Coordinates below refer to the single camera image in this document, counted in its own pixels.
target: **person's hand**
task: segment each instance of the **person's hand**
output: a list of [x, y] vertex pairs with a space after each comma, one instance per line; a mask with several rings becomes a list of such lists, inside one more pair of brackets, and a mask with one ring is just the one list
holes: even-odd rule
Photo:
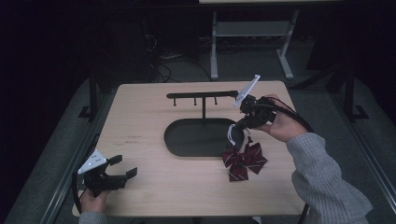
[[110, 190], [102, 191], [96, 198], [90, 189], [85, 190], [79, 199], [81, 201], [81, 212], [104, 213], [106, 209], [106, 198]]
[[[279, 99], [276, 95], [267, 95], [266, 97]], [[286, 108], [277, 100], [274, 100], [274, 103]], [[264, 131], [282, 142], [288, 142], [291, 138], [297, 135], [307, 133], [307, 130], [303, 125], [286, 114], [278, 111], [276, 111], [276, 118], [272, 124], [263, 124], [262, 126], [255, 128], [255, 130]]]

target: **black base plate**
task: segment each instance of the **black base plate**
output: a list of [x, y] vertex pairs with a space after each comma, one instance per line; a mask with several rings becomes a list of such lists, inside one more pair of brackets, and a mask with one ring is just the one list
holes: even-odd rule
[[[170, 152], [179, 157], [221, 157], [230, 145], [228, 128], [231, 119], [178, 119], [165, 131], [165, 144]], [[233, 140], [237, 148], [244, 142], [244, 132], [233, 128]]]

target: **gray sleeve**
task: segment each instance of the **gray sleeve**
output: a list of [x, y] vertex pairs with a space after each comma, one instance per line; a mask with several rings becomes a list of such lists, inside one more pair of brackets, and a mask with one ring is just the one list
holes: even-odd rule
[[107, 219], [103, 213], [83, 212], [79, 216], [78, 224], [107, 224]]
[[305, 133], [286, 145], [296, 166], [292, 183], [311, 208], [305, 223], [368, 223], [365, 216], [372, 205], [342, 179], [341, 169], [327, 154], [323, 138]]

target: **red bow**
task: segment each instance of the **red bow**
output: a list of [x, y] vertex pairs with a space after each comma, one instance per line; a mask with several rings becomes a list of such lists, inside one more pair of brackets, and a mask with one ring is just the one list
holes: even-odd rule
[[264, 164], [268, 162], [262, 155], [260, 143], [250, 146], [249, 144], [252, 142], [249, 137], [244, 152], [239, 152], [233, 146], [227, 146], [226, 150], [224, 150], [222, 156], [224, 165], [225, 167], [231, 166], [229, 172], [230, 181], [248, 180], [247, 168], [257, 175]]

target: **person's arm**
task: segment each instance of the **person's arm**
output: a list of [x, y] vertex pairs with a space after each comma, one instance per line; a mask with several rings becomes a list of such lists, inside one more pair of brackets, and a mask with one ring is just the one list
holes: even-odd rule
[[272, 124], [257, 130], [286, 142], [296, 166], [292, 183], [311, 208], [305, 223], [368, 223], [365, 216], [372, 205], [342, 179], [341, 169], [327, 154], [323, 138], [308, 133], [303, 125], [280, 112]]
[[107, 224], [105, 216], [106, 198], [109, 190], [102, 191], [96, 198], [89, 189], [81, 195], [81, 215], [78, 224]]

